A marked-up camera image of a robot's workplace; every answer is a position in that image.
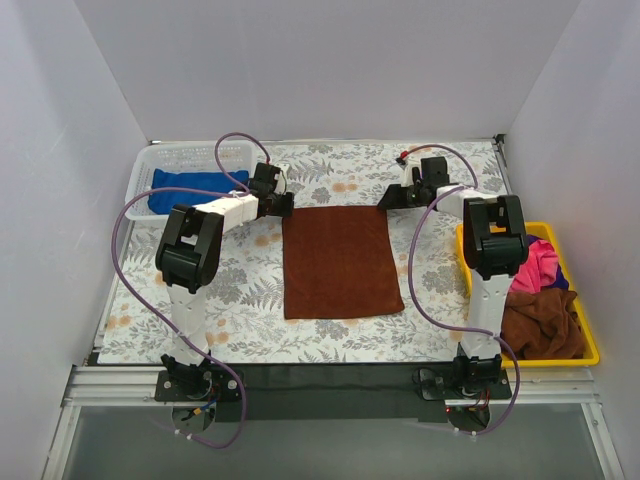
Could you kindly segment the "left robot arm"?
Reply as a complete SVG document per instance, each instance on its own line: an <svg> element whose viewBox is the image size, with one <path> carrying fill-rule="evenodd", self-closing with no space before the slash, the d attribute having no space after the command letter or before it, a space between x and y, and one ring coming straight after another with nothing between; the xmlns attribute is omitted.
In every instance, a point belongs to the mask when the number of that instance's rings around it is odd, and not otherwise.
<svg viewBox="0 0 640 480"><path fill-rule="evenodd" d="M212 362L206 339L204 288L214 279L223 235L266 216L292 215L294 194L287 190L286 171L259 163L241 191L194 206L178 204L168 216L156 253L156 267L169 294L174 346L161 357L172 385L199 400L214 391Z"/></svg>

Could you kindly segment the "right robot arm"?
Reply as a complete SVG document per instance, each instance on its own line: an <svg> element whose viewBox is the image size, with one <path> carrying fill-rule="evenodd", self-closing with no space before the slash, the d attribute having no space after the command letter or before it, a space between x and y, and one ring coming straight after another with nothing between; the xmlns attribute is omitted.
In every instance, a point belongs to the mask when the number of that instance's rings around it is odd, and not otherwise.
<svg viewBox="0 0 640 480"><path fill-rule="evenodd" d="M420 370L418 378L433 394L453 390L464 395L483 393L501 382L504 306L513 279L528 258L521 202L515 195L490 195L478 191L476 185L453 183L443 157L412 163L407 156L403 153L396 159L404 179L387 188L377 208L425 209L408 254L409 292L416 309L426 313L414 287L413 261L420 231L430 213L438 211L462 220L463 259L471 272L467 325L457 327L427 318L441 329L462 334L458 352L442 366Z"/></svg>

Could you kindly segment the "blue towel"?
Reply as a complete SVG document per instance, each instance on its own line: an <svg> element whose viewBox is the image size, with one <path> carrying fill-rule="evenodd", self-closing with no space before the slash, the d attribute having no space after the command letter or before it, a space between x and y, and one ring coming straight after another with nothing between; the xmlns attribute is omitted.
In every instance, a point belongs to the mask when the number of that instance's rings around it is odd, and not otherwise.
<svg viewBox="0 0 640 480"><path fill-rule="evenodd" d="M237 185L221 172L170 173L155 169L151 188L156 190L169 187L227 194L235 190ZM171 191L150 195L147 204L154 214L168 215L176 204L194 206L214 200L218 200L218 197L193 192Z"/></svg>

